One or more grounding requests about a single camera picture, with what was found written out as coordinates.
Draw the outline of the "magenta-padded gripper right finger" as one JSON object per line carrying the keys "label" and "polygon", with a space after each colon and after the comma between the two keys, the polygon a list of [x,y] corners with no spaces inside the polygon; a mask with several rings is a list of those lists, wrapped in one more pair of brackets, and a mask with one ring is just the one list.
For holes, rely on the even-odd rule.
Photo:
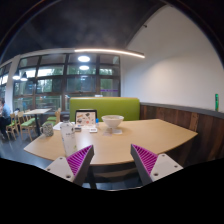
{"label": "magenta-padded gripper right finger", "polygon": [[157,155],[138,145],[132,144],[130,153],[143,185],[157,181],[182,169],[182,166],[167,154]]}

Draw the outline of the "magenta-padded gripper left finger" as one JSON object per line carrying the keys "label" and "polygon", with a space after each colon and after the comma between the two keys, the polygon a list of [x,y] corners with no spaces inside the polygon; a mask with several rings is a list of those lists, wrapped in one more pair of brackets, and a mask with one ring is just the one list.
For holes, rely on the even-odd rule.
{"label": "magenta-padded gripper left finger", "polygon": [[68,157],[58,157],[46,171],[81,186],[93,156],[94,147],[89,145]]}

